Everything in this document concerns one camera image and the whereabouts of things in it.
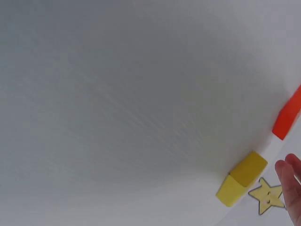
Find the hand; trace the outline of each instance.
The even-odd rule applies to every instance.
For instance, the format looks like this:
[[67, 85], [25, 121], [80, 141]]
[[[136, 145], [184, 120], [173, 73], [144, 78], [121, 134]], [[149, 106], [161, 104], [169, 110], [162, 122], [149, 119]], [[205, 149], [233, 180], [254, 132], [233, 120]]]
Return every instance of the hand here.
[[294, 154], [279, 160], [275, 170], [281, 182], [285, 206], [295, 226], [301, 226], [301, 160]]

